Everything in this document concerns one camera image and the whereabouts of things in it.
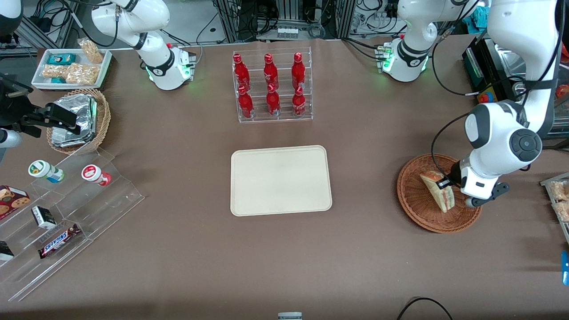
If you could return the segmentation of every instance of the snickers bar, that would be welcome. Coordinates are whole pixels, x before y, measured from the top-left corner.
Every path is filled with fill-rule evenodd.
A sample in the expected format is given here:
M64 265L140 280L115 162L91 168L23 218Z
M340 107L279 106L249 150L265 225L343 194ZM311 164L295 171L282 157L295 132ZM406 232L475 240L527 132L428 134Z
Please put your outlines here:
M43 259L49 255L51 255L57 249L63 247L63 245L71 240L76 234L81 233L77 224L74 224L73 227L65 230L60 236L55 238L52 242L48 243L43 249L39 249L39 258Z
M3 261L10 261L14 257L14 254L8 248L8 245L5 241L0 241L0 260Z
M32 213L34 214L36 224L40 228L49 230L57 225L57 222L55 222L55 219L51 215L51 212L46 208L35 206L32 208Z

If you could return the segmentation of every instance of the aluminum foil package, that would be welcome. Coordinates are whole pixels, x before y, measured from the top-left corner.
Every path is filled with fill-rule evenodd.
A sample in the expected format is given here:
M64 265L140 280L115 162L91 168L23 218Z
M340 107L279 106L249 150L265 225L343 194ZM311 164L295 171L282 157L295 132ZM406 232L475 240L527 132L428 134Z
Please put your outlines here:
M97 130L97 101L91 95L79 94L63 97L55 104L77 115L79 134L73 134L62 128L54 128L51 142L56 147L84 145L94 139Z

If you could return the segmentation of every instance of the bread slice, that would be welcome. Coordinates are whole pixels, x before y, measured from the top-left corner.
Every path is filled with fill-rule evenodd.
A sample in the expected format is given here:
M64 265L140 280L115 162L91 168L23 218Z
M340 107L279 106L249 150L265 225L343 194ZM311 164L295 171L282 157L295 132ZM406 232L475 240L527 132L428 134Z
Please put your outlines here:
M553 194L553 197L555 197L555 200L569 201L569 198L567 197L567 192L565 190L565 183L561 181L553 181L549 185L549 188L551 190L551 193Z
M444 175L436 171L427 171L422 173L421 179L427 185L432 197L435 198L436 203L443 212L447 212L455 206L455 194L452 192L452 187L448 186L444 189L439 189L436 182L443 179Z
M569 222L569 202L558 202L554 204L557 213L563 222Z

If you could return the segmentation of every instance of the white tray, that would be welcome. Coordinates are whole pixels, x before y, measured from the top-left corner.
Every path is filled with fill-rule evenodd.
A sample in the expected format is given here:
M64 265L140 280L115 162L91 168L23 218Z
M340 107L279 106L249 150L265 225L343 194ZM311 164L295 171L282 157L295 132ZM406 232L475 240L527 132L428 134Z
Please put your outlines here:
M91 64L89 59L87 59L87 56L83 53L82 49L47 49L43 53L42 59L39 62L38 68L36 69L34 78L32 79L32 85L37 89L47 89L47 90L75 90L75 89L100 88L103 84L103 80L105 79L105 75L107 73L107 69L109 68L111 58L113 57L113 54L111 54L110 50L100 49L100 51L103 54L103 62L100 65L101 71L99 72L97 81L95 81L95 85L84 85L76 83L51 83L51 78L42 77L43 67L47 63L51 55L75 54L76 55L75 62L81 64Z
M322 146L239 150L231 156L231 212L236 216L326 211L332 207Z

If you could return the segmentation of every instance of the cookie box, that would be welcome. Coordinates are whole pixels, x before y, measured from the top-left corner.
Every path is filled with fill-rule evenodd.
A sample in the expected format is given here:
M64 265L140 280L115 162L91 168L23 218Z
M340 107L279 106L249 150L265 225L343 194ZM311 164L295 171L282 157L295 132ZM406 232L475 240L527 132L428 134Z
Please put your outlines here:
M27 192L0 185L0 220L27 205L29 202L30 196Z

